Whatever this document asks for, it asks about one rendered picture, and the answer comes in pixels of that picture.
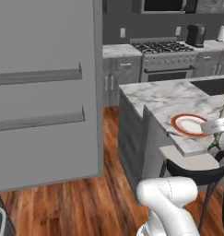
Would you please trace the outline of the grey fridge door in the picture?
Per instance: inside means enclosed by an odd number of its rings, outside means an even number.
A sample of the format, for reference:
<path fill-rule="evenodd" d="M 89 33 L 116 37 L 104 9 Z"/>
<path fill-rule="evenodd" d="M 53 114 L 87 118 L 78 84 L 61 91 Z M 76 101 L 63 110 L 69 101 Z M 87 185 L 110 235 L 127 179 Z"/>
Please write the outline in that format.
<path fill-rule="evenodd" d="M 76 112 L 85 122 L 0 131 L 0 192 L 99 176 L 102 1 L 0 0 L 0 74 L 82 66 L 79 80 L 0 86 L 0 121 Z"/>

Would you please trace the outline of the grey kitchen island, marble top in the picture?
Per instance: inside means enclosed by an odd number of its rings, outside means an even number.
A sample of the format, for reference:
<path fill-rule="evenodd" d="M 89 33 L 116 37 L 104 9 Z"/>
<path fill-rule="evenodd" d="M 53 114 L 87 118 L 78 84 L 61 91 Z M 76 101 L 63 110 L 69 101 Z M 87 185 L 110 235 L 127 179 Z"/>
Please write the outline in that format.
<path fill-rule="evenodd" d="M 159 176 L 162 146 L 174 145 L 184 157 L 217 152 L 207 149 L 212 136 L 184 136 L 171 126 L 171 118 L 179 113 L 197 114 L 207 120 L 218 118 L 224 95 L 209 96 L 192 84 L 218 78 L 224 76 L 120 86 L 118 151 L 133 190 L 140 180 Z"/>

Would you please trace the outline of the steel gas stove with oven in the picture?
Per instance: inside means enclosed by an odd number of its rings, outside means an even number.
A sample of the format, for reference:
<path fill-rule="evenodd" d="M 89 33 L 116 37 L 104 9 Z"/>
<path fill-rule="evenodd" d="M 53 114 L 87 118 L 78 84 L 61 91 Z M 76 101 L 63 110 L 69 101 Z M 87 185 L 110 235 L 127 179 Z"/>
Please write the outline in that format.
<path fill-rule="evenodd" d="M 176 37 L 131 39 L 142 53 L 140 82 L 182 79 L 195 70 L 197 51 Z"/>

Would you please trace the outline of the grey fridge door shelf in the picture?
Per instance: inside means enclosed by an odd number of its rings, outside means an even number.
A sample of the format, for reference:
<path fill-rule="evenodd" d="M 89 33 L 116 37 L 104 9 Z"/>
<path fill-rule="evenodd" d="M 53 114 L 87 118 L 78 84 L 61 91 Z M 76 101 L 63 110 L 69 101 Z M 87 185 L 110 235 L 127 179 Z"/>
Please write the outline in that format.
<path fill-rule="evenodd" d="M 1 85 L 28 84 L 52 81 L 79 80 L 82 78 L 82 66 L 77 68 L 0 74 Z"/>
<path fill-rule="evenodd" d="M 71 124 L 85 121 L 86 118 L 85 118 L 84 107 L 81 107 L 76 112 L 0 121 L 0 131 L 8 131 L 8 130 L 16 130 L 16 129 L 38 127 L 38 126 L 56 125 L 56 124 Z"/>

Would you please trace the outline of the dark sink basin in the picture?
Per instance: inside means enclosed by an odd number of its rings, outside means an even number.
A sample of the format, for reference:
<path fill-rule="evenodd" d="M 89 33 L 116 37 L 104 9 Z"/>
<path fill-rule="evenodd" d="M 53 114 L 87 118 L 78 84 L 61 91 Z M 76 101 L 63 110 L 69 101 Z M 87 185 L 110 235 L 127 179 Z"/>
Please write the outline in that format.
<path fill-rule="evenodd" d="M 209 96 L 224 95 L 224 78 L 193 81 L 192 84 Z"/>

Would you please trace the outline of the white plate with red rim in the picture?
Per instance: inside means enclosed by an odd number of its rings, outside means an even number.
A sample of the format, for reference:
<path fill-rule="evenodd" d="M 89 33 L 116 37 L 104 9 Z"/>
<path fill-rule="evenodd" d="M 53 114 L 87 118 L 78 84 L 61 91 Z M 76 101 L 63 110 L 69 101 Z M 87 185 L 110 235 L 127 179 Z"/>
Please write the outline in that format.
<path fill-rule="evenodd" d="M 190 113 L 179 113 L 171 118 L 171 126 L 180 134 L 191 138 L 206 137 L 201 129 L 201 124 L 205 122 L 204 117 Z"/>

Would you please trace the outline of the black stool with beige seat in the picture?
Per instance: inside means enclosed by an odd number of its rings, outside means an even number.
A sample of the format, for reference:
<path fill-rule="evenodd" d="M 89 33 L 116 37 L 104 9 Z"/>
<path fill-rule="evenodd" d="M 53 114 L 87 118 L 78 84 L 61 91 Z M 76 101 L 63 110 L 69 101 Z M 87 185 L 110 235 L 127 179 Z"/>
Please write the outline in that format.
<path fill-rule="evenodd" d="M 173 145 L 159 148 L 163 157 L 162 167 L 159 176 L 163 177 L 165 171 L 171 176 L 189 177 L 197 186 L 206 185 L 206 198 L 202 209 L 198 231 L 201 232 L 206 210 L 215 188 L 224 177 L 224 150 L 220 150 L 216 156 L 209 153 L 184 157 Z"/>

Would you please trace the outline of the grey base cupboards, marble top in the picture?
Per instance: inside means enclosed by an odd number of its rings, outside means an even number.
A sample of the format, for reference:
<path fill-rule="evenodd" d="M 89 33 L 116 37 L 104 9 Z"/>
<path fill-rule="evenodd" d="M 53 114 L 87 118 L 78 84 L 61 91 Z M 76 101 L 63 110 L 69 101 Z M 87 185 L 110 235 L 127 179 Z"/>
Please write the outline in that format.
<path fill-rule="evenodd" d="M 224 75 L 224 42 L 205 40 L 203 48 L 193 49 L 197 52 L 195 70 L 191 77 L 212 77 Z"/>
<path fill-rule="evenodd" d="M 103 106 L 119 104 L 119 86 L 138 83 L 142 53 L 130 44 L 103 46 Z"/>

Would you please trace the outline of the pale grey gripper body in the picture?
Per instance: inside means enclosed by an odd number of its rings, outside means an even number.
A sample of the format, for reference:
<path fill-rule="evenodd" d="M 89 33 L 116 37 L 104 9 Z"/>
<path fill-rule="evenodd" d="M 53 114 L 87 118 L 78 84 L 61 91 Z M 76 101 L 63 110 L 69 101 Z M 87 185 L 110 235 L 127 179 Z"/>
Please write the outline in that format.
<path fill-rule="evenodd" d="M 224 132 L 224 118 L 209 120 L 202 123 L 201 130 L 205 135 L 213 135 Z"/>

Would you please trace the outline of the grey wall cupboard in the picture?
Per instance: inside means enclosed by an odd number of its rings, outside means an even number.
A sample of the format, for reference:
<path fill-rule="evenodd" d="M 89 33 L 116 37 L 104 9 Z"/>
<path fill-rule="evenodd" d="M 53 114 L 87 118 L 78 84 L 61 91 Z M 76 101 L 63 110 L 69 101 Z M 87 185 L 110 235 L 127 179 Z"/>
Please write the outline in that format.
<path fill-rule="evenodd" d="M 195 12 L 198 14 L 223 14 L 224 0 L 198 0 Z"/>

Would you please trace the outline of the green-grey fish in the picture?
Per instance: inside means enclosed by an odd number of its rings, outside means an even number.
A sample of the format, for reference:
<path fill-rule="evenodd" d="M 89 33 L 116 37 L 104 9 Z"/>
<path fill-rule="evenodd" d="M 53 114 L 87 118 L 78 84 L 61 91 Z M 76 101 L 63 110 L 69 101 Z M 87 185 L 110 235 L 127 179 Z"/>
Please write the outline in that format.
<path fill-rule="evenodd" d="M 224 118 L 224 105 L 223 105 L 222 110 L 220 111 L 219 118 Z M 221 137 L 221 133 L 214 134 L 214 140 L 207 149 L 210 150 L 211 148 L 217 148 L 218 150 L 221 150 L 221 147 L 219 145 L 220 137 Z"/>

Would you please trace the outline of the steel microwave oven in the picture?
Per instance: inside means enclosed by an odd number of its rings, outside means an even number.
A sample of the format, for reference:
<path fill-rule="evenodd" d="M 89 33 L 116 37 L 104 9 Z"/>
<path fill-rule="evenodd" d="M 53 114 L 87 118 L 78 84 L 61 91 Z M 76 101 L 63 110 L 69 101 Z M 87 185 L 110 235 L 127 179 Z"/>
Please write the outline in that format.
<path fill-rule="evenodd" d="M 198 0 L 131 0 L 137 14 L 193 14 Z"/>

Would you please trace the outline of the white paper towel roll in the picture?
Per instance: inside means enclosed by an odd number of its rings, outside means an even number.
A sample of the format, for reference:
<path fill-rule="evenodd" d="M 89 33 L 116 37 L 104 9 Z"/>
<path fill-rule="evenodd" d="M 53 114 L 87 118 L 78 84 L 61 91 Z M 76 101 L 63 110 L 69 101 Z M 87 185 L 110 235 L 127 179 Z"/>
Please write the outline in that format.
<path fill-rule="evenodd" d="M 224 21 L 223 21 L 222 25 L 219 28 L 217 41 L 224 42 Z"/>

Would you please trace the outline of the dark grey object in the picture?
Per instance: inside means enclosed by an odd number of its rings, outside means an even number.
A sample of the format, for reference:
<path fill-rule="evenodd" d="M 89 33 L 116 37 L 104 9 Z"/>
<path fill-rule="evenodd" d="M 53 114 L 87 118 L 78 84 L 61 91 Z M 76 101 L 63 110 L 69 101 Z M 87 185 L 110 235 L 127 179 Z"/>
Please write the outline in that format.
<path fill-rule="evenodd" d="M 15 227 L 0 195 L 0 236 L 16 236 Z"/>

